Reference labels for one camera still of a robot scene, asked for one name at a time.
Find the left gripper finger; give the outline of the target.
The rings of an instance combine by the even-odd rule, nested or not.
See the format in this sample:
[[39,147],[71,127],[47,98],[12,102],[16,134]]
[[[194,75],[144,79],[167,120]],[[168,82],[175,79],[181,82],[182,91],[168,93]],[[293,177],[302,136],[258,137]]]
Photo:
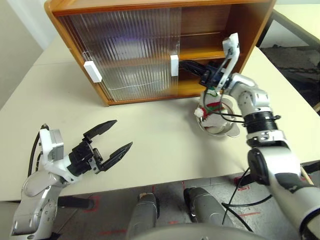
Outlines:
[[133,142],[130,142],[119,149],[117,149],[115,152],[113,152],[107,161],[101,164],[100,171],[106,172],[111,167],[113,167],[116,163],[118,163],[125,154],[130,150],[131,146],[133,145]]
[[96,125],[95,127],[91,128],[90,130],[88,130],[83,134],[82,140],[87,143],[91,143],[92,138],[94,138],[97,135],[102,135],[103,133],[108,131],[116,122],[117,120],[109,120]]

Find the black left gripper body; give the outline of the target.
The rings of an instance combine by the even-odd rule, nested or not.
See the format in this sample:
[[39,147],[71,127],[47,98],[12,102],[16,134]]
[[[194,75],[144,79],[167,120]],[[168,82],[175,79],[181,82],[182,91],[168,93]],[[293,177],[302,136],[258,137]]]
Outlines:
[[68,154],[70,164],[67,169],[74,176],[80,176],[90,170],[96,174],[100,172],[102,156],[97,148],[92,148],[91,143],[90,139],[84,137]]

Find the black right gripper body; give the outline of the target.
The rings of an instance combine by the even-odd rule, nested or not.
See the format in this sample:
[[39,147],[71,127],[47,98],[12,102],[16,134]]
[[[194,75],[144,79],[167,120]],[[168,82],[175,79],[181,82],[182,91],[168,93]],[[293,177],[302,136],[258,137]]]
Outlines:
[[225,71],[224,68],[220,69],[220,66],[217,62],[210,61],[200,76],[199,84],[204,87],[217,87]]

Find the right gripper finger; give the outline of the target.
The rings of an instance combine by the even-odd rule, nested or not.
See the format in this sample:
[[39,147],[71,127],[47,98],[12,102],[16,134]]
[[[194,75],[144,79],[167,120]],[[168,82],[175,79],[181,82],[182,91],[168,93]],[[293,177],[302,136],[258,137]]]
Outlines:
[[198,77],[201,77],[206,72],[205,68],[196,67],[185,67],[184,70]]
[[179,66],[188,72],[205,72],[206,66],[194,60],[181,60]]

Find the wooden cabinet shelf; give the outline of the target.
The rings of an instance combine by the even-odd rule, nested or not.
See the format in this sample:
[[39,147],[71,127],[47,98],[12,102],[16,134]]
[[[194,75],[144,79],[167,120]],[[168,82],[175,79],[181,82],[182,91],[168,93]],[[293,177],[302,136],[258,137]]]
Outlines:
[[225,57],[223,50],[211,48],[190,48],[182,49],[179,54],[180,60],[210,60],[223,59]]

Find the white plush bear toy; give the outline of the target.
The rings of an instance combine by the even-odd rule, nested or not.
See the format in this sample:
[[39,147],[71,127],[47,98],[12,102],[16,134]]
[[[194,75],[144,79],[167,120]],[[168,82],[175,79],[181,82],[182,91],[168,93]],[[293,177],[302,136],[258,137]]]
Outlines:
[[221,104],[221,94],[212,87],[201,93],[199,105],[194,115],[200,119],[200,125],[207,129],[220,129],[227,125],[227,121],[219,113],[228,113]]

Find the wooden cabinet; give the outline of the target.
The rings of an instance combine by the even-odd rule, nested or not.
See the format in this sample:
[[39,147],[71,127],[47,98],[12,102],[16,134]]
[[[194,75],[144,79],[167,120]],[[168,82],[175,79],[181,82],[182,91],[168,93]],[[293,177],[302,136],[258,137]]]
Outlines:
[[275,0],[46,0],[44,9],[81,69],[93,61],[102,76],[88,80],[107,105],[196,97],[199,78],[170,55],[182,49],[223,51],[238,33],[241,72]]

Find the black table leg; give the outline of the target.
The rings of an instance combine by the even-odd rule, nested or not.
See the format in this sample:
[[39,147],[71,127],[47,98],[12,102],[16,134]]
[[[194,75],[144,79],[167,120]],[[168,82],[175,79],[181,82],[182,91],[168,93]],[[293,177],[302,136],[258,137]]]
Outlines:
[[238,186],[240,188],[242,188],[242,187],[247,186],[247,185],[249,185],[251,183],[254,183],[254,182],[255,182],[255,180],[252,177],[252,174],[250,173],[250,174],[245,175],[245,176],[240,178]]
[[58,198],[57,205],[65,208],[92,209],[95,205],[92,199],[74,196],[62,196]]
[[312,174],[316,171],[320,171],[320,160],[313,162],[305,162],[302,164],[302,167],[307,174]]

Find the metal bowl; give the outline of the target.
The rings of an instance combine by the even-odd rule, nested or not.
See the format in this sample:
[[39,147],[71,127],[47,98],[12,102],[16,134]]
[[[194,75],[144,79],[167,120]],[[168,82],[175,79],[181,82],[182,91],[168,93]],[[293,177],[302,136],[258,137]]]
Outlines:
[[228,137],[232,137],[235,138],[240,134],[240,129],[237,126],[236,122],[231,122],[234,121],[234,118],[232,116],[226,115],[224,116],[225,119],[227,119],[227,124],[226,126],[222,127],[222,128],[204,128],[201,126],[200,124],[200,119],[198,119],[197,117],[195,117],[197,120],[197,123],[199,125],[199,127],[206,132],[207,134],[211,135],[211,136],[215,136],[215,137],[219,137],[219,136],[228,136]]

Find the grey robot left leg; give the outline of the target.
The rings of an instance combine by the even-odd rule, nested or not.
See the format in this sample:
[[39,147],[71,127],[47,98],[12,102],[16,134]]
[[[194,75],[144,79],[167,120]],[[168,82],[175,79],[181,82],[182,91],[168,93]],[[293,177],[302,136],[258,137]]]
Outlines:
[[160,216],[159,199],[152,192],[144,192],[138,196],[127,227],[126,240],[144,233],[156,226]]

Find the grey robot leg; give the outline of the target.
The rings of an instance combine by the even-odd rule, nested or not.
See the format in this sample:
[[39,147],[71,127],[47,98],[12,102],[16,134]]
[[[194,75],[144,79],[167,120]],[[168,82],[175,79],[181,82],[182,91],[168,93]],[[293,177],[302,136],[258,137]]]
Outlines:
[[192,223],[234,227],[223,206],[204,188],[186,188],[183,197]]
[[156,226],[160,216],[159,199],[152,192],[144,192],[138,196],[127,227],[126,240],[144,233]]

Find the grey robot right leg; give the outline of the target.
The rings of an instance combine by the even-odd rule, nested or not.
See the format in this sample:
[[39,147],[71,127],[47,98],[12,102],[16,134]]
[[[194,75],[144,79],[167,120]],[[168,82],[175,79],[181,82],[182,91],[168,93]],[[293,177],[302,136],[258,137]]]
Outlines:
[[192,223],[234,227],[223,206],[204,188],[186,188],[183,197]]

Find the grey robot torso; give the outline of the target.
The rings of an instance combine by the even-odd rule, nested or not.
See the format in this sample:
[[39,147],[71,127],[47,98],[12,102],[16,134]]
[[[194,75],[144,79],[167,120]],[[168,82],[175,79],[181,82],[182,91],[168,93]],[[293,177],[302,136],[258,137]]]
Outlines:
[[253,232],[208,223],[184,223],[151,228],[130,240],[268,240]]

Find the thin wooden stick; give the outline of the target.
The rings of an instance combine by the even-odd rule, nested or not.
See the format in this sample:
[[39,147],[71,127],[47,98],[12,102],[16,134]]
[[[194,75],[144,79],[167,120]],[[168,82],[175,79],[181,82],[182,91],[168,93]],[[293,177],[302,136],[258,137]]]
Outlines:
[[304,167],[300,167],[301,175],[306,180],[306,182],[310,185],[314,185],[312,179],[309,177],[308,173],[305,171]]

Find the beige table with black frame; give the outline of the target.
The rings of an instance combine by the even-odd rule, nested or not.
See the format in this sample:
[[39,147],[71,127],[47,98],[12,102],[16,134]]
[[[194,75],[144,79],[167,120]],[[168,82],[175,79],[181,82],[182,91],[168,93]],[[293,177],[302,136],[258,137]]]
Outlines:
[[276,5],[256,46],[320,116],[320,4]]

